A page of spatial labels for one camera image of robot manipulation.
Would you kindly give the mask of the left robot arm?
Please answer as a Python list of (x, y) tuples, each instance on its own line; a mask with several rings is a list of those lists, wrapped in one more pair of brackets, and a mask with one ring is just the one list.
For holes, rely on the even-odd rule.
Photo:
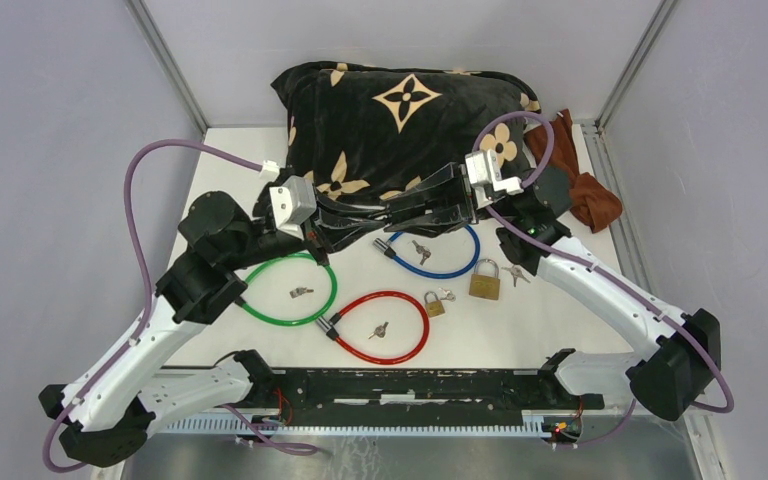
[(157, 281), (146, 281), (134, 322), (82, 376), (39, 395), (53, 425), (44, 444), (59, 444), (69, 469), (114, 466), (165, 426), (215, 407), (267, 404), (274, 374), (245, 350), (208, 371), (151, 387), (154, 374), (212, 325), (246, 290), (239, 271), (301, 251), (320, 263), (386, 225), (385, 208), (361, 207), (319, 192), (270, 191), (270, 213), (252, 218), (227, 193), (199, 196), (179, 223), (184, 252)]

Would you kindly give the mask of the small silver keys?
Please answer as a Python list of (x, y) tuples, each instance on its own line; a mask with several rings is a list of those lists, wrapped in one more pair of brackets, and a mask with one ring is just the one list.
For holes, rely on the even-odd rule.
[(311, 288), (296, 287), (296, 288), (292, 289), (289, 292), (289, 295), (290, 295), (291, 298), (297, 298), (299, 296), (302, 296), (302, 295), (305, 295), (305, 294), (309, 294), (309, 293), (313, 293), (313, 292), (314, 292), (314, 290), (311, 289)]

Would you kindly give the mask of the blue cable lock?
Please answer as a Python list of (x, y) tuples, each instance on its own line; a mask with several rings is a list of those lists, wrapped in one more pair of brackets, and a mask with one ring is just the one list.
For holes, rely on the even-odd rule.
[[(473, 227), (465, 227), (455, 234), (455, 238), (462, 240), (462, 244), (455, 251), (460, 254), (461, 263), (440, 263), (435, 255), (441, 253), (441, 250), (435, 250), (435, 247), (441, 248), (444, 243), (421, 240), (417, 235), (393, 233), (386, 238), (374, 239), (372, 245), (386, 259), (412, 275), (431, 280), (451, 280), (469, 274), (482, 253), (481, 240)], [(420, 257), (411, 243), (412, 240), (417, 240), (431, 250), (432, 255), (423, 266), (419, 265)]]

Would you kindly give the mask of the large brass padlock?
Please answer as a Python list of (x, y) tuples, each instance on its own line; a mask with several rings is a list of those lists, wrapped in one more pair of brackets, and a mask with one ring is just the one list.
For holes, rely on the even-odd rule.
[(479, 259), (470, 276), (468, 294), (475, 298), (498, 301), (501, 281), (499, 265), (492, 259)]

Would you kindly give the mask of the green cable lock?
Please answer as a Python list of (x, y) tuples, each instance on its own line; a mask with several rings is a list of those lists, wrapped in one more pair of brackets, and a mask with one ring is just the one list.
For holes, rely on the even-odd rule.
[[(268, 260), (245, 275), (253, 293), (264, 298), (237, 299), (234, 305), (251, 318), (271, 326), (299, 327), (324, 315), (337, 299), (339, 284), (330, 266), (319, 266), (310, 254), (295, 253)], [(289, 292), (296, 287), (314, 290), (297, 298)]]

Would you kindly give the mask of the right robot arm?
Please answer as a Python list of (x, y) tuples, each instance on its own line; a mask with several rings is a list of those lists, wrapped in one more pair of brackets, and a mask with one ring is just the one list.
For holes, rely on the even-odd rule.
[(448, 164), (383, 200), (388, 230), (435, 237), (490, 218), (506, 259), (565, 291), (630, 346), (616, 354), (574, 352), (537, 382), (540, 400), (562, 408), (577, 394), (628, 391), (664, 420), (691, 407), (718, 414), (735, 409), (725, 379), (719, 320), (687, 313), (645, 291), (599, 260), (559, 221), (570, 205), (566, 176), (552, 167), (505, 178), (474, 161)]

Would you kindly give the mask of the small brass padlock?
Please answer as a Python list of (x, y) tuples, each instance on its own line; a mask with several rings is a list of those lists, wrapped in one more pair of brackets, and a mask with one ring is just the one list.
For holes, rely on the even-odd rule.
[(446, 313), (445, 307), (438, 294), (428, 291), (423, 296), (425, 311), (429, 318), (438, 317)]

